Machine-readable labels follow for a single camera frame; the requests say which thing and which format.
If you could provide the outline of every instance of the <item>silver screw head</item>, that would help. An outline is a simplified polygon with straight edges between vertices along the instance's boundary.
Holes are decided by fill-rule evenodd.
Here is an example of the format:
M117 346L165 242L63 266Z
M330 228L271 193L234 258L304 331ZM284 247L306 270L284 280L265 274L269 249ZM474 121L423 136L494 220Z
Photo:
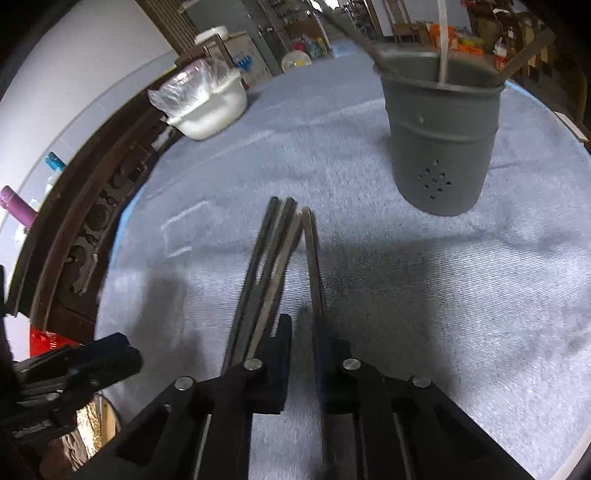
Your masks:
M418 388L427 388L429 385L431 385L431 379L424 377L413 377L413 385Z
M345 370L358 370L361 367L361 362L356 358L348 358L343 362Z
M180 391L188 390L193 385L191 377L178 377L174 382L174 388Z
M249 358L244 362L244 368L250 370L251 372L254 370L259 370L262 367L262 362L258 358Z

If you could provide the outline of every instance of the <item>bottle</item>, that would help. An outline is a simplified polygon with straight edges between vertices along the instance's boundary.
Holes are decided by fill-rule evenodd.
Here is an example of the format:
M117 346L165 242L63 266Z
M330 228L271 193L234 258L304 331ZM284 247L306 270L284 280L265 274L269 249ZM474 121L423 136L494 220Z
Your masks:
M49 191L55 185L57 179L62 174L64 169L66 168L66 164L63 163L55 153L49 152L45 157L45 163L54 171L54 174L49 177L47 180L47 185L45 186L45 194L47 195Z
M20 198L19 195L8 185L0 190L0 206L5 208L8 213L21 222L25 228L31 228L31 225L37 217L37 212Z

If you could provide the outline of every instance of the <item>wooden chair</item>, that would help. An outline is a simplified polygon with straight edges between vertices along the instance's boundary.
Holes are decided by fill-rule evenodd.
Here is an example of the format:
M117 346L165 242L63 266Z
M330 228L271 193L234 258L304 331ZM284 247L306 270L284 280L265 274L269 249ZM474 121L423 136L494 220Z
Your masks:
M413 42L421 43L420 24L411 22L404 0L385 0L384 5L396 42L402 43L403 37L411 37Z

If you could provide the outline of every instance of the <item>bucket rim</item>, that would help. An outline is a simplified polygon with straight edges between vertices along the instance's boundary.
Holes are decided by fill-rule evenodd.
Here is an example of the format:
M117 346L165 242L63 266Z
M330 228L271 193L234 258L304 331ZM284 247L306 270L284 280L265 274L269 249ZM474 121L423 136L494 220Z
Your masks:
M425 57L425 58L439 58L439 53L430 52L430 51L422 51L422 52L396 52L396 53L389 53L387 55L383 55L382 58L386 61L390 59L396 59L400 57ZM492 68L485 68L475 65L471 62L463 60L458 57L453 57L453 61L459 61L464 64L469 64L471 66L475 66L478 69L483 71L490 71L492 73L494 70ZM405 77L396 75L393 72L385 72L381 70L376 64L374 64L374 70L380 75L380 77L392 80L393 82L401 83L404 85L408 85L411 87L419 87L429 90L440 90L444 92L453 92L453 93L471 93L473 95L498 95L505 89L505 82L497 85L496 87L469 87L464 85L452 85L450 83L443 83L439 84L438 82L434 82L431 80L415 80L415 79L407 79Z

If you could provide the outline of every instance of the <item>table surface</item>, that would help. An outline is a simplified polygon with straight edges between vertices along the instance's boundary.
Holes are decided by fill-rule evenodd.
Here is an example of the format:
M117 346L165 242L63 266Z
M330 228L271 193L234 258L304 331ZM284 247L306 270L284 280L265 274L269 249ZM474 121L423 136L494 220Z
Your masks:
M228 129L162 156L119 228L97 322L144 355L108 391L124 420L180 375L219 374L265 206L292 196L316 213L328 321L353 354L432 378L531 475L553 476L591 424L588 153L514 86L470 212L411 207L389 152L379 79L355 54L255 89ZM310 310L302 242L280 306L294 319L288 400L254 420L251 478L322 468Z

